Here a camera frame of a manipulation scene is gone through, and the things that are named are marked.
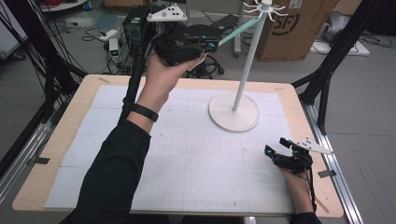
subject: table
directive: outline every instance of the table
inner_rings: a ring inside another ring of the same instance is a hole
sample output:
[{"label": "table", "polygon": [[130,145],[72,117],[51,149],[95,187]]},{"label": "table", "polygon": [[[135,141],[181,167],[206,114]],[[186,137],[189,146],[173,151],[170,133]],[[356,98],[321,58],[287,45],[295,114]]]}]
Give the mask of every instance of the table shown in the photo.
[{"label": "table", "polygon": [[[73,101],[67,107],[52,137],[41,153],[41,157],[49,158],[49,163],[35,165],[13,203],[15,210],[53,211],[53,209],[44,208],[44,203],[47,200],[63,156],[69,149],[96,91],[101,85],[126,86],[128,81],[129,77],[102,75],[88,75],[84,78]],[[228,89],[236,91],[238,85],[238,81],[181,79],[177,84],[177,88],[200,90]],[[248,82],[246,91],[276,93],[282,104],[292,140],[299,141],[306,137],[314,139],[295,89],[290,84]],[[312,153],[312,157],[314,160],[313,172],[315,174],[314,182],[318,204],[317,214],[319,217],[340,217],[344,214],[344,211],[332,186],[331,179],[318,176],[318,172],[326,170],[326,166],[318,153]]]}]

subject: white grid paper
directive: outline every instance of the white grid paper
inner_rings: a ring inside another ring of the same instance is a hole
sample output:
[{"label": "white grid paper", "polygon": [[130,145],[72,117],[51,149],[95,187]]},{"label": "white grid paper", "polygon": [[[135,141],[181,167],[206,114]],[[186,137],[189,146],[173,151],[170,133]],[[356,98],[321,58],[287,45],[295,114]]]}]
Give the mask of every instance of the white grid paper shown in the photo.
[{"label": "white grid paper", "polygon": [[[45,207],[76,206],[82,177],[117,124],[126,90],[121,86],[98,90],[64,156]],[[171,92],[151,132],[133,210],[292,213],[283,176],[264,155],[265,145],[289,153],[278,144],[280,137],[289,139],[290,134],[277,94],[245,92],[259,106],[260,122],[250,131],[232,133],[217,126],[208,113],[210,100],[222,91]]]}]

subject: black strap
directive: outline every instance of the black strap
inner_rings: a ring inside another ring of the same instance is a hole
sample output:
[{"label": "black strap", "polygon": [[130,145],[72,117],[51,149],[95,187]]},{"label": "black strap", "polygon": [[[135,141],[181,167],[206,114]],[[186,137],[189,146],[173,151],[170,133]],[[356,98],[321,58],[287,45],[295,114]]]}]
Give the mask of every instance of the black strap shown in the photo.
[{"label": "black strap", "polygon": [[145,116],[148,119],[151,119],[154,122],[157,121],[157,119],[158,119],[158,114],[157,113],[155,113],[154,111],[152,111],[152,110],[150,110],[150,109],[148,109],[148,108],[146,108],[146,107],[144,107],[142,105],[134,104],[132,106],[131,110],[136,112],[136,113],[138,113],[138,114],[140,114],[140,115]]}]

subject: black tape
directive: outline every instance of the black tape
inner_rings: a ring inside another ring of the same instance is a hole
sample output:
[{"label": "black tape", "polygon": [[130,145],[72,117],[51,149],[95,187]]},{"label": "black tape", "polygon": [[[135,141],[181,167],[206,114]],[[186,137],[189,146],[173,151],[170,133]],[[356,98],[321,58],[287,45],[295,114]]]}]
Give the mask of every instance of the black tape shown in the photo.
[{"label": "black tape", "polygon": [[318,175],[320,176],[320,178],[324,178],[327,176],[335,176],[337,174],[335,173],[334,170],[325,170],[325,171],[319,172]]},{"label": "black tape", "polygon": [[49,163],[49,161],[50,161],[50,159],[48,159],[48,158],[37,158],[37,159],[35,159],[35,163],[38,163],[38,164],[47,164],[47,163]]}]

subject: cardboard box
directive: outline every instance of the cardboard box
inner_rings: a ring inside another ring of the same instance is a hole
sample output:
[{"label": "cardboard box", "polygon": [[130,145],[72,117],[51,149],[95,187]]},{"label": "cardboard box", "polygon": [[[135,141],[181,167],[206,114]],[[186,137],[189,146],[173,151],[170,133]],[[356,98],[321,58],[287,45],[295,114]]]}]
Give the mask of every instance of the cardboard box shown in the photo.
[{"label": "cardboard box", "polygon": [[107,7],[148,6],[149,4],[149,0],[105,0],[105,6]]},{"label": "cardboard box", "polygon": [[360,4],[361,0],[341,0],[333,11],[339,11],[346,16],[352,16]]},{"label": "cardboard box", "polygon": [[285,6],[280,17],[268,18],[256,55],[261,62],[303,60],[321,31],[323,23],[340,0],[274,0],[273,6]]}]

